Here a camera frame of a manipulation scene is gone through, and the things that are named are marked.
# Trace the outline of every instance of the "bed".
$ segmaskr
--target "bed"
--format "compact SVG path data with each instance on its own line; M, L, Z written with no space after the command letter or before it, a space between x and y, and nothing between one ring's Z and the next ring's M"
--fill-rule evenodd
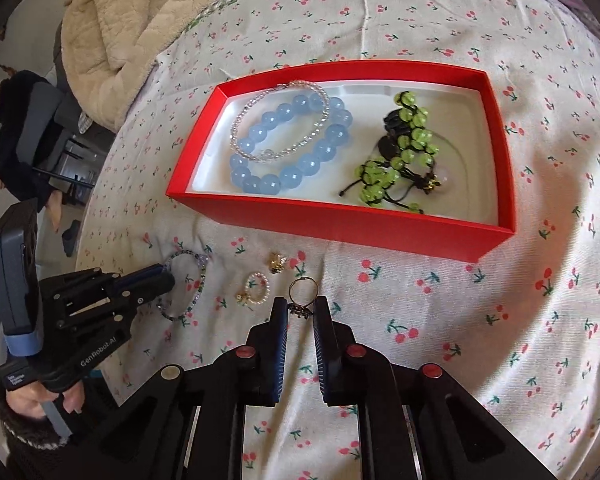
M479 264L226 226L165 196L218 83L375 58L488 73L518 233ZM298 276L319 280L358 340L398 364L443 365L560 480L600 466L600 38L558 0L216 1L158 56L129 110L78 267L127 273L183 248L210 257L202 297L175 322L141 309L131 342L102 366L118 402L165 364L205 365L242 343L269 305L235 294L277 251L289 264L270 279L273 295ZM186 306L196 271L174 274ZM315 362L310 324L293 318L282 400L247 413L244 478L358 478L355 407L322 403Z

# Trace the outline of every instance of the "person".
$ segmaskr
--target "person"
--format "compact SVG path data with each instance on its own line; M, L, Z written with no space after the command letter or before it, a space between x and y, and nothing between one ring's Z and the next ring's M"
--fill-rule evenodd
M28 70L16 72L0 82L0 189L6 188L18 200L37 198L38 212L46 208L53 229L58 232L62 218L62 192L49 184L48 177L20 162L16 155L29 97L38 82L46 82L46 79ZM61 131L59 124L49 123L36 150L34 165L50 155Z

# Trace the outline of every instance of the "beaded bracelet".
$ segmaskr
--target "beaded bracelet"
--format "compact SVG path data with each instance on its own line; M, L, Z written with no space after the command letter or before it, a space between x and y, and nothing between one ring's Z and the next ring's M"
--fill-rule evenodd
M430 194L442 183L436 176L435 156L439 148L429 142L432 132L424 128L429 112L426 108L416 106L413 92L400 92L394 96L394 102L400 106L389 112L384 118L386 135L378 141L380 156L366 160L355 170L357 180L343 189L343 196L351 187L363 184L360 200L371 206L381 207L382 201L387 201L413 213L423 214L420 206L413 202L403 204L402 200L416 187L425 194ZM427 173L420 175L407 168L414 162L416 155L421 165L427 168ZM400 179L411 180L411 185L402 197L395 199L388 190Z
M208 261L209 261L209 257L206 254L197 254L197 253L195 253L195 252L193 252L191 250L182 249L180 251L176 251L175 253L173 253L171 256L169 256L167 258L167 260L164 263L164 268L166 270L168 270L169 272L171 272L171 263L172 263L172 261L174 260L174 258L177 258L181 254L190 254L191 256L193 256L195 258L196 265L200 269L200 284L198 285L198 288L196 289L196 293L193 296L193 299L191 300L191 302L189 303L189 306L179 316L175 316L175 317L169 316L165 312L165 306L162 304L162 296L159 296L157 298L156 307L158 308L158 310L160 310L160 313L162 314L162 316L165 317L166 319L168 319L169 321L183 320L184 317L186 316L187 312L191 312L192 311L193 307L195 306L195 304L200 299L200 295L202 295L202 289L205 287L206 264L208 264Z
M323 96L319 96L317 93L312 93L309 97L304 94L296 95L291 104L283 103L278 106L276 112L263 113L262 122L249 128L249 135L240 139L238 145L241 149L252 152L255 145L264 140L267 133L279 123L290 120L296 114L303 115L311 111L320 111L323 105ZM320 170L320 164L333 159L336 156L337 147L342 146L349 140L347 127L351 126L353 122L353 117L345 109L342 99L338 97L329 98L328 107L333 110L330 114L331 124L325 131L325 138L315 143L311 153L301 155L295 165L290 164L282 168L279 175L267 173L262 178L252 175L248 167L249 161L236 153L229 159L229 165L232 169L232 183L242 188L245 193L277 195L283 188L293 189L298 187L304 176L316 174ZM270 150L265 150L263 153L267 154L267 152L270 152ZM271 155L271 153L273 152L270 152L267 156L275 158L279 155L275 153ZM255 158L257 162L261 162L260 158Z
M304 136L302 140L296 142L295 144L291 145L285 150L282 150L281 152L274 153L271 150L265 150L260 156L251 155L251 152L255 147L255 143L251 142L249 140L249 137L252 137L255 142L260 142L261 140L264 140L267 137L267 130L272 130L273 128L275 128L278 125L278 122L285 122L291 119L294 115L294 111L291 105L282 104L276 109L275 112L264 113L262 115L262 124L255 125L259 126L259 128L255 129L255 126L252 126L251 128L249 128L249 137L237 140L238 126L242 122L242 119L258 101L261 101L270 93L277 92L279 90L284 90L285 88L295 87L309 88L312 91L314 91L320 99L320 107L316 111L322 112L322 116L317 122L314 123L314 129L309 133L309 135ZM329 96L321 86L315 83L296 80L288 84L279 84L274 88L267 88L265 91L260 92L258 95L256 95L256 97L251 99L234 119L234 123L231 126L231 135L229 136L232 150L234 150L234 152L242 158L252 160L253 162L271 162L272 160L276 160L278 158L282 158L283 156L287 156L290 153L297 151L298 148L302 148L304 145L314 140L314 138L320 134L324 123L329 118L329 111Z

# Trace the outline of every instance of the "blanket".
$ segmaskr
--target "blanket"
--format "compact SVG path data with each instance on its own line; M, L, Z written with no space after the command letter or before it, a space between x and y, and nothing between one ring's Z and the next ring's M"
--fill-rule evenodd
M73 0L62 63L80 106L118 131L158 53L215 0Z

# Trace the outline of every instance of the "blue bead bracelet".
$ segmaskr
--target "blue bead bracelet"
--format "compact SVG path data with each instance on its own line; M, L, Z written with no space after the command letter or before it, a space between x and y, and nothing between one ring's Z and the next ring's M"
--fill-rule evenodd
M337 147L343 146L349 140L348 127L353 122L353 116L344 107L344 102L338 97L329 99L331 124L324 132L324 138L319 139L310 153L301 155L295 164L282 168L280 174L267 173L263 177L251 174L249 161L238 155L229 159L231 166L231 182L245 193L277 195L282 189L294 189L300 186L302 179L313 176L320 170L320 164L328 162L336 156ZM246 137L237 141L237 145L245 152L252 153L258 142L267 138L269 133L279 124L286 123L295 116L321 112L323 102L320 96L313 92L308 96L296 95L291 104L283 103L274 112L264 112L258 124L248 130Z

